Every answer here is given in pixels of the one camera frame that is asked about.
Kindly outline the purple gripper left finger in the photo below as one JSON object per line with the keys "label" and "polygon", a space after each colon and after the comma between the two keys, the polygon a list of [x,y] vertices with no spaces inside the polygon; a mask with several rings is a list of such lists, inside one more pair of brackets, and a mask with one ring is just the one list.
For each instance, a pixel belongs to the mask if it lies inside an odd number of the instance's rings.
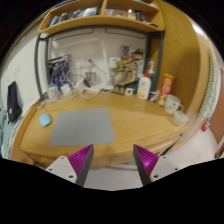
{"label": "purple gripper left finger", "polygon": [[83,186],[94,155],[94,147],[89,145],[74,154],[58,157],[46,171],[65,180]]}

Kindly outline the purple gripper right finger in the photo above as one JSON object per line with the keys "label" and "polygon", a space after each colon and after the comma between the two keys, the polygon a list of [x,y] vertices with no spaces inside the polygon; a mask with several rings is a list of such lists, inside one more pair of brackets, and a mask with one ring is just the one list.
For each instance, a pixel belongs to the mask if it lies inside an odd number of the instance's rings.
{"label": "purple gripper right finger", "polygon": [[157,156],[138,145],[133,146],[133,156],[143,185],[148,185],[179,170],[179,167],[167,156]]}

